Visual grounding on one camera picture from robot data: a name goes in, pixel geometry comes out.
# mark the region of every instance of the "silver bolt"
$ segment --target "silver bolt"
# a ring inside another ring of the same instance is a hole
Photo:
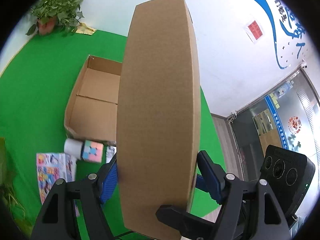
[[[266,186],[268,184],[268,182],[265,179],[260,179],[259,182],[263,186]]]
[[[62,183],[63,183],[63,179],[57,179],[57,180],[56,180],[56,184],[57,184],[57,185],[61,185]]]
[[[235,176],[232,174],[232,173],[228,173],[226,175],[226,178],[229,179],[229,180],[234,180],[235,179]]]
[[[89,174],[88,179],[95,179],[96,177],[97,177],[97,174],[91,173]]]

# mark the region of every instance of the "rubik's cube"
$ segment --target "rubik's cube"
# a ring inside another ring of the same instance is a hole
[[[87,162],[101,163],[102,161],[103,144],[86,140],[82,158]]]

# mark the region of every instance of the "flower pot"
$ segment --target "flower pot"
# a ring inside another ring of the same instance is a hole
[[[53,31],[53,28],[56,24],[57,17],[53,16],[49,18],[48,22],[45,24],[41,24],[41,20],[38,19],[38,29],[40,35],[46,35]]]

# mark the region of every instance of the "green tabletop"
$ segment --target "green tabletop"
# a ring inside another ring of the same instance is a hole
[[[36,176],[36,153],[63,152],[64,110],[77,75],[88,54],[122,62],[126,37],[103,31],[92,36],[61,33],[35,36],[16,55],[0,78],[0,137],[6,138],[9,169],[15,170],[17,198],[34,223],[41,203]],[[201,91],[200,149],[224,169],[220,143]],[[76,179],[96,172],[100,164],[77,162]],[[81,212],[83,240],[89,239]],[[204,216],[217,207],[208,193],[195,191],[191,212]],[[118,188],[103,207],[112,233],[128,231],[123,224]],[[123,240],[143,239],[129,234]]]

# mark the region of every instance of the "open cardboard box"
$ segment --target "open cardboard box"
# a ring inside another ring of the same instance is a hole
[[[190,210],[200,110],[196,37],[185,0],[136,6],[122,66],[94,56],[84,63],[65,127],[73,138],[116,141],[128,229],[154,239],[181,238],[156,211],[163,204]]]
[[[68,137],[116,141],[118,92],[122,64],[89,55],[71,92],[64,116]]]

